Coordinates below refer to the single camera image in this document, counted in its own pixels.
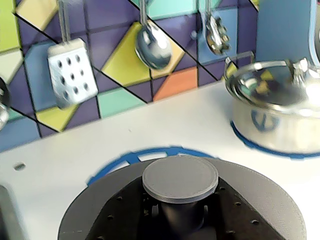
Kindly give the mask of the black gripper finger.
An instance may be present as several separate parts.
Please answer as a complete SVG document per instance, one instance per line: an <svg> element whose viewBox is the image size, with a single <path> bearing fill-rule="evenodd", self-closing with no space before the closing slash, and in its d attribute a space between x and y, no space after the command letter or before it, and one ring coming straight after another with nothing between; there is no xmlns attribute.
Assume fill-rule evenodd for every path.
<svg viewBox="0 0 320 240"><path fill-rule="evenodd" d="M204 224L200 240L283 240L278 233L226 181L204 201Z"/></svg>
<svg viewBox="0 0 320 240"><path fill-rule="evenodd" d="M90 240L162 240L160 202L148 195L140 177L115 193L102 207Z"/></svg>

